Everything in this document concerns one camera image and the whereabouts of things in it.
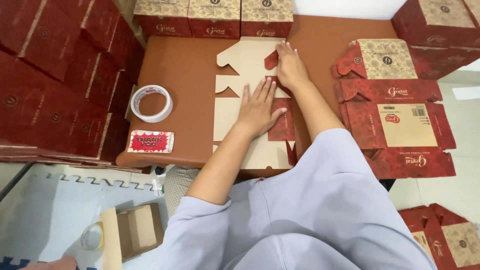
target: barcode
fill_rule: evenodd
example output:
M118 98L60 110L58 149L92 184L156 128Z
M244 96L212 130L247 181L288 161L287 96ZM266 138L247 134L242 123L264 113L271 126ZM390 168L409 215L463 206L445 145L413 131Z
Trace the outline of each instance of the barcode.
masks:
M425 116L425 109L412 109L413 116Z

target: white wall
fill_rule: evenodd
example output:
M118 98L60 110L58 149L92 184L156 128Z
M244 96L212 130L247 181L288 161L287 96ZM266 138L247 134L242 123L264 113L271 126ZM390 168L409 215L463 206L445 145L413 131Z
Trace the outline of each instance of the white wall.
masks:
M342 18L389 20L407 0L293 0L293 12Z
M480 59L476 60L475 62L471 63L468 66L461 67L458 70L480 72Z

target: brown tabletop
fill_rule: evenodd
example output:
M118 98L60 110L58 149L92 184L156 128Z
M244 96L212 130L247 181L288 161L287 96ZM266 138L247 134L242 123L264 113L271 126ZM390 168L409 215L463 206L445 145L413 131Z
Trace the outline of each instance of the brown tabletop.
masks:
M359 38L396 38L390 21L294 16L289 41L305 61L311 80L336 112L334 78L330 68ZM238 40L150 37L139 78L139 87L159 85L173 100L173 111L159 123L146 123L133 116L132 130L175 132L171 154L128 153L117 157L122 167L178 164L202 167L212 155L215 97L234 97L233 91L215 94L215 75L236 75L231 67L219 67L216 55ZM145 115L158 113L165 105L161 95L141 102ZM293 102L297 154L300 158L312 143L298 105ZM266 177L286 170L245 170L248 176Z

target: white tape roll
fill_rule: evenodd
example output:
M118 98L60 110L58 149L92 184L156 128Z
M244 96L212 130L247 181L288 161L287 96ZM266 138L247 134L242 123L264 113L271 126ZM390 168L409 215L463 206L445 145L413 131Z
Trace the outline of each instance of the white tape roll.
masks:
M165 107L163 110L155 115L143 115L140 113L140 101L146 96L150 95L153 93L159 93L162 94L166 97L167 103L165 104ZM144 86L140 88L138 91L135 92L135 94L132 96L132 101L130 103L130 108L132 109L132 112L140 119L147 123L156 123L164 120L167 116L170 115L172 112L173 108L173 102L172 98L168 94L168 92L165 90L165 88L161 86L155 86L155 85L150 85L150 86Z

